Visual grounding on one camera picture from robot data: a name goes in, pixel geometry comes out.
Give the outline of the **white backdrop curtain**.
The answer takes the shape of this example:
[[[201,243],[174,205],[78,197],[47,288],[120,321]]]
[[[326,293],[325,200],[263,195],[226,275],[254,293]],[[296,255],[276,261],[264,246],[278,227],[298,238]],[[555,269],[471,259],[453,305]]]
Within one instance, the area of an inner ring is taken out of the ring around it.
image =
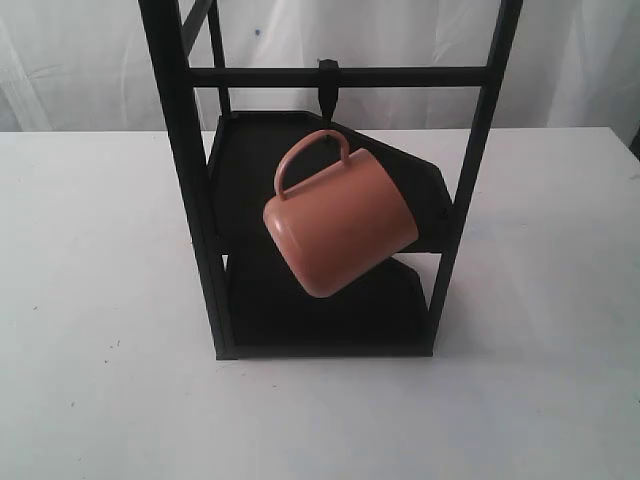
[[[222,1],[231,67],[483,64],[495,1]],[[465,128],[477,93],[347,89],[335,118],[356,129]],[[498,127],[639,126],[639,5],[528,1],[494,117]],[[160,130],[140,11],[133,1],[5,1],[5,131]]]

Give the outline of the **black metal mug rack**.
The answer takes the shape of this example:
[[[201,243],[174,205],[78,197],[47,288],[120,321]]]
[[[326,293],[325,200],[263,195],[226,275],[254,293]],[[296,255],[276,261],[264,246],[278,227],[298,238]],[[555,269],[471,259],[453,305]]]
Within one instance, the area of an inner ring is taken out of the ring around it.
[[[350,152],[364,148],[381,163],[419,237],[326,298],[303,289],[263,221],[282,157],[324,130],[318,67],[226,67],[213,1],[196,2],[187,16],[175,1],[139,8],[217,358],[431,356],[521,3],[501,3],[482,66],[339,66],[339,92],[475,87],[479,99],[455,191],[434,164],[332,119]],[[288,167],[283,187],[339,158],[336,140],[315,142]]]

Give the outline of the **terracotta ceramic mug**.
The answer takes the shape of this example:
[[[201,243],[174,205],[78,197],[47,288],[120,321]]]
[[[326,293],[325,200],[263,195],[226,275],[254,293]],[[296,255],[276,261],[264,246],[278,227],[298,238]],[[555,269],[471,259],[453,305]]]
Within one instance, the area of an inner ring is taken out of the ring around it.
[[[326,137],[337,141],[339,160],[285,189],[288,167]],[[315,298],[335,294],[419,237],[408,204],[381,163],[364,148],[350,152],[336,130],[315,131],[293,145],[273,185],[264,224],[295,278]]]

